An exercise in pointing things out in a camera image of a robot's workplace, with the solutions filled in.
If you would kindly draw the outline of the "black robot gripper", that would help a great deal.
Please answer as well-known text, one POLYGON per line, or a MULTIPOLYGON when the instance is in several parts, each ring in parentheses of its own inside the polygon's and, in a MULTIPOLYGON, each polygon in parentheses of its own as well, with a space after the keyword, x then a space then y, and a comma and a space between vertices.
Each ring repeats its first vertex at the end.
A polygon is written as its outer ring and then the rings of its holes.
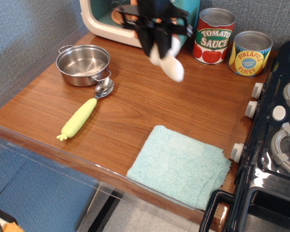
POLYGON ((189 13, 177 8, 169 0, 138 0, 136 5, 121 5, 117 8, 123 16, 123 27, 134 30, 144 53, 149 57, 155 42, 163 59, 172 46, 172 35, 192 35, 188 23, 189 13))

